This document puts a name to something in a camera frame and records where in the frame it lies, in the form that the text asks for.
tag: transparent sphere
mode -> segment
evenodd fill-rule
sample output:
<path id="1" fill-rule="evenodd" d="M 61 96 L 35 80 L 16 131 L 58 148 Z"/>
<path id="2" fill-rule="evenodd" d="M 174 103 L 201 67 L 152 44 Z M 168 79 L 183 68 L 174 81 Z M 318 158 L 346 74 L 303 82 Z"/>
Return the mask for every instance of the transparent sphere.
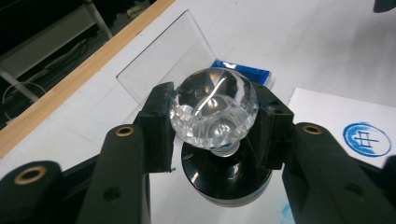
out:
<path id="1" fill-rule="evenodd" d="M 258 108 L 247 78 L 234 70 L 208 68 L 187 77 L 177 88 L 170 118 L 183 141 L 227 157 L 254 124 Z"/>

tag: clear glass knob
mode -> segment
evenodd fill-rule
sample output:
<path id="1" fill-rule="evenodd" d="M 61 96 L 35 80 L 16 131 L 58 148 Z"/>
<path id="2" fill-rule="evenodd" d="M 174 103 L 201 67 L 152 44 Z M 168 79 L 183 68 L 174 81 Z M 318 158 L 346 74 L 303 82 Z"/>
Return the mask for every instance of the clear glass knob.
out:
<path id="1" fill-rule="evenodd" d="M 228 157 L 248 134 L 258 108 L 247 78 L 234 70 L 208 68 L 187 77 L 177 88 L 170 118 L 183 141 Z"/>

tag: black round base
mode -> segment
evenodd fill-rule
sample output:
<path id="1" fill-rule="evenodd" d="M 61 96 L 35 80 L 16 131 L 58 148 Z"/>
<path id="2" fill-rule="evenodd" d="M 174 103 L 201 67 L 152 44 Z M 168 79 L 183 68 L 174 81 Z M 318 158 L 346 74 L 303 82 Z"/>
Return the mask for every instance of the black round base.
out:
<path id="1" fill-rule="evenodd" d="M 271 171 L 256 168 L 245 139 L 232 156 L 218 157 L 206 149 L 184 143 L 181 163 L 186 177 L 210 202 L 226 207 L 256 200 L 266 189 Z"/>

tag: blue circular logo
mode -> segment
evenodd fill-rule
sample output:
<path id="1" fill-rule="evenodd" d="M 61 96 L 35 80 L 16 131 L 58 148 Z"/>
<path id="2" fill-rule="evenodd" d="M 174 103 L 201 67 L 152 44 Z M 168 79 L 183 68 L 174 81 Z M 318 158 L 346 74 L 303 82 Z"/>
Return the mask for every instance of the blue circular logo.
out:
<path id="1" fill-rule="evenodd" d="M 366 157 L 380 157 L 391 149 L 389 137 L 368 123 L 352 123 L 344 129 L 344 140 L 354 151 Z"/>

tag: white table surface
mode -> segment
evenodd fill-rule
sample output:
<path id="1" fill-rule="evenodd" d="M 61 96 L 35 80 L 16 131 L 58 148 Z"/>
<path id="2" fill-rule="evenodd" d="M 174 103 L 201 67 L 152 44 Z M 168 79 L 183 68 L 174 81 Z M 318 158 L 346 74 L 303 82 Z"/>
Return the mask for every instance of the white table surface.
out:
<path id="1" fill-rule="evenodd" d="M 296 87 L 396 106 L 396 10 L 374 0 L 176 0 L 149 27 L 0 160 L 0 177 L 29 161 L 68 169 L 99 153 L 108 130 L 137 103 L 116 75 L 189 9 L 224 61 L 270 70 L 285 104 Z M 151 175 L 152 223 L 292 223 L 280 172 L 240 208 L 215 206 L 190 186 L 176 143 L 171 174 Z"/>

